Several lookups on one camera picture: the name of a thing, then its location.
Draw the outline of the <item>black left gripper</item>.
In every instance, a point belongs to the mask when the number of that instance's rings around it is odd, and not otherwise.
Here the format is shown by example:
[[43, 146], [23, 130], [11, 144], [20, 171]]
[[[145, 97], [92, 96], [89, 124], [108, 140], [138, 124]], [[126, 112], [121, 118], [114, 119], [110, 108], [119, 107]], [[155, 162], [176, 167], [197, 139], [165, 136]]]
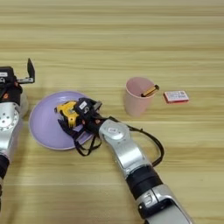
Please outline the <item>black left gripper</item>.
[[30, 78], [6, 80], [0, 78], [0, 103], [13, 102], [20, 103], [21, 94], [23, 93], [22, 85], [35, 82], [35, 69], [31, 59], [27, 61], [27, 72]]

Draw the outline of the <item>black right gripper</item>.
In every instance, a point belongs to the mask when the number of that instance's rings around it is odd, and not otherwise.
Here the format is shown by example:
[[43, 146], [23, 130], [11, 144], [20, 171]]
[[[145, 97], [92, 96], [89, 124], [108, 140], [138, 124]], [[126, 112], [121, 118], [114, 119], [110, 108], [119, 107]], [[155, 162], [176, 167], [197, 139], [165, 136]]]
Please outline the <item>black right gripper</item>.
[[77, 125], [80, 126], [80, 129], [74, 130], [70, 128], [68, 123], [64, 120], [58, 120], [59, 126], [72, 138], [79, 138], [86, 133], [86, 130], [98, 135], [100, 127], [106, 121], [106, 118], [99, 114], [101, 106], [102, 103], [100, 101], [86, 98], [85, 101], [82, 101], [78, 106], [80, 119]]

